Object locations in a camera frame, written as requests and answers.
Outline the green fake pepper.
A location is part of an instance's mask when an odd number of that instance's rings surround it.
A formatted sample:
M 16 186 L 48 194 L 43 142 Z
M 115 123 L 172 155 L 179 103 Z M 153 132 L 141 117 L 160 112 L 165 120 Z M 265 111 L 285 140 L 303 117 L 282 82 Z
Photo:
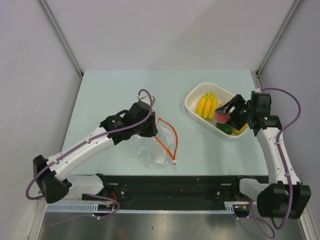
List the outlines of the green fake pepper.
M 226 123 L 217 123 L 216 127 L 227 135 L 233 134 L 233 128 Z

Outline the clear zip top bag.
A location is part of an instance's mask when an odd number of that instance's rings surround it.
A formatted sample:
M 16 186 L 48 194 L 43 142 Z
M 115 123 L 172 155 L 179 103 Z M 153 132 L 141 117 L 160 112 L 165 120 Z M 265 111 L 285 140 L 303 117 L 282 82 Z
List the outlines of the clear zip top bag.
M 158 118 L 158 133 L 151 138 L 136 136 L 137 159 L 147 169 L 161 169 L 177 164 L 179 138 L 176 129 L 168 121 Z

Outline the yellow fake bananas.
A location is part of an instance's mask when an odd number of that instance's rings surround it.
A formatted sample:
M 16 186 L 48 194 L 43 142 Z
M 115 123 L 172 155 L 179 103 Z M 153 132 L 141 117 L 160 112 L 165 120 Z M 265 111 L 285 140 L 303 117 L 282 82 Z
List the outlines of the yellow fake bananas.
M 207 92 L 203 95 L 196 107 L 195 113 L 204 120 L 213 120 L 215 118 L 215 110 L 219 107 L 219 102 L 214 93 Z

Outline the yellow fake lemon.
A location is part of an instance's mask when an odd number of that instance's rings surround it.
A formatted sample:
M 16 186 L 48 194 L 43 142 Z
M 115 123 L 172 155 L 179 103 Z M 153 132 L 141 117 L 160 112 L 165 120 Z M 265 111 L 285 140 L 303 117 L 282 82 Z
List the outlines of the yellow fake lemon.
M 234 135 L 238 136 L 238 135 L 241 135 L 247 128 L 248 128 L 248 124 L 246 123 L 240 130 L 233 128 L 232 132 Z

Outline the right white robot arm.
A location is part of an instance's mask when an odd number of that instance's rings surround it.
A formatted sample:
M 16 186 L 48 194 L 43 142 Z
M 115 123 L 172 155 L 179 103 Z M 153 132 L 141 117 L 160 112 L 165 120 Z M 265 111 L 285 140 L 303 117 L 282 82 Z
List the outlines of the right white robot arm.
M 271 95 L 257 89 L 249 100 L 237 94 L 215 110 L 214 118 L 219 123 L 226 117 L 225 123 L 237 130 L 248 125 L 260 144 L 267 166 L 268 183 L 241 178 L 230 188 L 230 194 L 237 201 L 249 197 L 256 202 L 261 217 L 298 219 L 312 193 L 293 170 L 283 140 L 285 127 L 278 116 L 271 114 L 271 106 Z

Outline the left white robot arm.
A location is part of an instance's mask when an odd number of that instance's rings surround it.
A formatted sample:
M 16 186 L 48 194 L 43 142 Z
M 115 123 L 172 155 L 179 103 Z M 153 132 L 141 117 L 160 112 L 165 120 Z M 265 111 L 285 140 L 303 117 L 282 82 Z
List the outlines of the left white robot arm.
M 153 100 L 149 97 L 135 102 L 129 110 L 108 116 L 85 139 L 74 146 L 45 158 L 33 159 L 33 177 L 48 204 L 65 197 L 94 195 L 100 200 L 110 196 L 111 188 L 102 175 L 73 175 L 72 172 L 96 154 L 110 149 L 132 136 L 152 138 L 157 135 Z

